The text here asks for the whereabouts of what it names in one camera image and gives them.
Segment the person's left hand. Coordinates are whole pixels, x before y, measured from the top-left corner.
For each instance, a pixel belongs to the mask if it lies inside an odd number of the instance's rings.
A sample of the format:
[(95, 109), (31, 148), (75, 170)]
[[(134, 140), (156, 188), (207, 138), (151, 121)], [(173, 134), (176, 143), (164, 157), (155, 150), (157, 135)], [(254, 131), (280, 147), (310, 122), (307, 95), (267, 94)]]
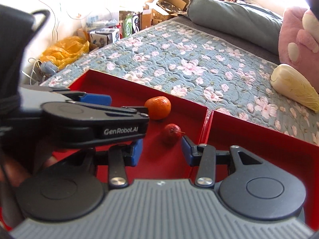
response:
[[(44, 162), (41, 169), (52, 166), (55, 163), (57, 163), (57, 159), (51, 156), (46, 162)], [(21, 164), (10, 157), (4, 157), (3, 167), (10, 183), (14, 187), (18, 187), (25, 179), (31, 177), (31, 174)], [(3, 174), (3, 171), (1, 170), (1, 182), (3, 181), (5, 181), (5, 176)]]

